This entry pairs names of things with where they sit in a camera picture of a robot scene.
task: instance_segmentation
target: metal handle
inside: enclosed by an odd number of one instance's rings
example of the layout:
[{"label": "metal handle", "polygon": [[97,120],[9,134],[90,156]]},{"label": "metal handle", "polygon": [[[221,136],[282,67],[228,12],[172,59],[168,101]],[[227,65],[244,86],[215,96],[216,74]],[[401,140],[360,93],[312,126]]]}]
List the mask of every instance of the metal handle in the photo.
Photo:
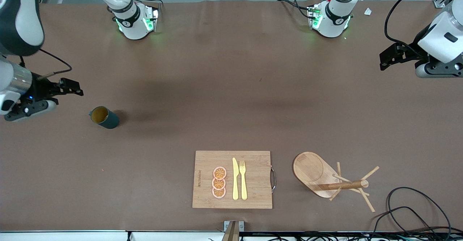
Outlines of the metal handle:
[{"label": "metal handle", "polygon": [[272,165],[270,165],[270,170],[271,170],[271,172],[273,172],[273,187],[272,187],[272,193],[273,193],[273,191],[275,191],[275,188],[276,188],[276,173],[275,173],[275,170],[273,169]]}]

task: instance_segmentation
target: orange slice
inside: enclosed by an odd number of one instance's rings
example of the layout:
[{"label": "orange slice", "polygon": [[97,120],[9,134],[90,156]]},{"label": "orange slice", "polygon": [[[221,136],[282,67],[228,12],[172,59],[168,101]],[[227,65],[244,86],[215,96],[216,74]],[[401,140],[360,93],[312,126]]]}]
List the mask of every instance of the orange slice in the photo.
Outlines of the orange slice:
[{"label": "orange slice", "polygon": [[217,167],[214,169],[213,175],[215,179],[224,179],[227,175],[227,170],[224,167]]},{"label": "orange slice", "polygon": [[227,193],[227,191],[225,189],[223,190],[215,190],[215,189],[212,189],[212,195],[216,198],[223,198],[225,197],[225,194]]},{"label": "orange slice", "polygon": [[224,179],[213,179],[212,180],[212,187],[215,190],[223,190],[225,188],[225,180]]}]

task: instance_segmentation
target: wooden tray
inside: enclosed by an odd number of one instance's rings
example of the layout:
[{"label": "wooden tray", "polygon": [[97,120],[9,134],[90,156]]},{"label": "wooden tray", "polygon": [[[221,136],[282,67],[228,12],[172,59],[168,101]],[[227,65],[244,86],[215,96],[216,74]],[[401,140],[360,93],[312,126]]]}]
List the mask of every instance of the wooden tray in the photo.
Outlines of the wooden tray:
[{"label": "wooden tray", "polygon": [[[239,199],[233,200],[233,162],[246,162],[248,199],[241,199],[241,174],[238,175]],[[212,195],[213,170],[222,166],[227,170],[226,195]],[[270,181],[270,152],[263,151],[197,151],[193,182],[193,208],[272,208]]]},{"label": "wooden tray", "polygon": [[339,183],[337,172],[313,152],[299,154],[293,163],[296,178],[322,198],[331,198],[336,190],[322,190],[319,185]]}]

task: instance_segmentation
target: green led light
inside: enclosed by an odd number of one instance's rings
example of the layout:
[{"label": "green led light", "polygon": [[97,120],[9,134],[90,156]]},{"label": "green led light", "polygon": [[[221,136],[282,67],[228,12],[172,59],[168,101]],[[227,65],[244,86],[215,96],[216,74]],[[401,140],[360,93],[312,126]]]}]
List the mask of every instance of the green led light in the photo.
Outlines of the green led light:
[{"label": "green led light", "polygon": [[346,20],[346,25],[344,26],[344,29],[346,29],[346,28],[347,28],[347,25],[349,25],[349,20],[350,20],[350,19],[351,19],[351,17],[349,16],[349,17],[347,18],[347,20]]},{"label": "green led light", "polygon": [[119,26],[119,31],[123,32],[122,27],[120,26],[119,20],[117,20],[117,18],[116,18],[116,23],[117,23],[117,26]]},{"label": "green led light", "polygon": [[147,29],[148,31],[151,31],[151,30],[154,29],[154,28],[153,28],[153,22],[152,22],[151,20],[146,20],[145,18],[143,18],[143,20],[144,20],[146,29]]},{"label": "green led light", "polygon": [[316,19],[314,19],[313,27],[315,29],[319,28],[321,21],[323,20],[323,16],[320,14]]}]

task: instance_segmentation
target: wooden mug tree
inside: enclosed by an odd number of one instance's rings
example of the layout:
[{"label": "wooden mug tree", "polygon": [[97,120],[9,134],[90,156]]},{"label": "wooden mug tree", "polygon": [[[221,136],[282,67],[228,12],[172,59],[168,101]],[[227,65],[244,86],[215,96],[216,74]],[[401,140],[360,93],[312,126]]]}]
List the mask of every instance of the wooden mug tree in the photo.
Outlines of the wooden mug tree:
[{"label": "wooden mug tree", "polygon": [[336,172],[317,154],[303,152],[294,159],[293,169],[296,177],[320,197],[329,198],[332,201],[341,190],[352,190],[360,193],[370,210],[375,212],[375,209],[368,200],[369,194],[363,189],[369,186],[367,178],[379,169],[378,166],[360,180],[350,181],[341,176],[341,165],[339,162],[337,162]]}]

